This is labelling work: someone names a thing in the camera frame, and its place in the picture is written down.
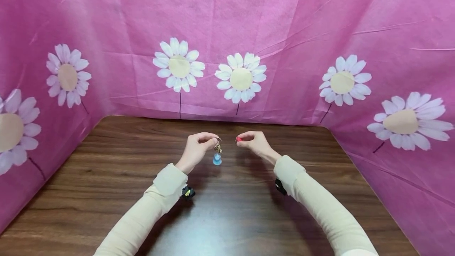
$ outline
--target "forearm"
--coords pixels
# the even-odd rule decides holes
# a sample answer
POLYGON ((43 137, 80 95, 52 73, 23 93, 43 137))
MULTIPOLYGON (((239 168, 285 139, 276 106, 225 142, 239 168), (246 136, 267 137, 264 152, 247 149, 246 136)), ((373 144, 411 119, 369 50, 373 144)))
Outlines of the forearm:
POLYGON ((135 255, 155 222, 175 205, 187 180, 172 164, 163 169, 144 196, 120 218, 94 256, 135 255))
POLYGON ((336 256, 356 250, 359 254, 350 255, 377 255, 353 215, 300 164, 284 156, 276 162, 274 172, 287 193, 304 205, 321 226, 336 256))

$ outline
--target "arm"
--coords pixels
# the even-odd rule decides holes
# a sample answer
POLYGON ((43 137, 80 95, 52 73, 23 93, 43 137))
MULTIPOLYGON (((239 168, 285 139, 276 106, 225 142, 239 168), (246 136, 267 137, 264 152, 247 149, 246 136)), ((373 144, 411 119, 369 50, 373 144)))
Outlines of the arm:
POLYGON ((169 164, 156 176, 153 185, 109 232, 94 256, 133 256, 137 253, 155 222, 179 200, 182 189, 204 154, 216 145, 215 134, 198 133, 188 137, 182 158, 169 164))
POLYGON ((336 256, 377 256, 371 241, 353 215, 305 168, 289 156, 274 151, 261 132, 240 134, 240 147, 251 149, 275 166, 273 172, 284 189, 305 206, 329 239, 336 256))

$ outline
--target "keychain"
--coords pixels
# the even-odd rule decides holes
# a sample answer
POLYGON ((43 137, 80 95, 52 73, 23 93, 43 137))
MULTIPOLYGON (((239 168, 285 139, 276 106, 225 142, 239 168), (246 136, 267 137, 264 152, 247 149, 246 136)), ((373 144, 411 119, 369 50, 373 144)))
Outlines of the keychain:
POLYGON ((213 164, 215 164, 216 166, 220 165, 221 164, 221 154, 223 153, 222 149, 221 149, 221 139, 219 137, 217 137, 216 139, 218 139, 218 142, 216 143, 215 147, 213 149, 215 149, 215 155, 213 156, 213 164))

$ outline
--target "blue charm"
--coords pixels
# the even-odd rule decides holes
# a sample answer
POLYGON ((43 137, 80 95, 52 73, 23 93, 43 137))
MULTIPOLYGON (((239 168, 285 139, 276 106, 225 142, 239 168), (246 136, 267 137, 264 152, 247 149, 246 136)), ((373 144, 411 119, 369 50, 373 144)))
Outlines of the blue charm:
POLYGON ((221 164, 221 154, 219 154, 218 152, 215 153, 215 156, 213 156, 213 164, 215 164, 216 166, 221 164))

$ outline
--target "person's left hand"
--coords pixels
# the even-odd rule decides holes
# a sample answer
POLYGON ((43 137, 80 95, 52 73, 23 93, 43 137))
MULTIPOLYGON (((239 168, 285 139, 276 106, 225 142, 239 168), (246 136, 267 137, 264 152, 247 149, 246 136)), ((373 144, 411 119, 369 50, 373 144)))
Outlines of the person's left hand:
POLYGON ((175 165, 180 171, 188 175, 194 167, 202 160, 206 151, 215 147, 218 136, 212 133, 192 134, 186 141, 180 161, 175 165))

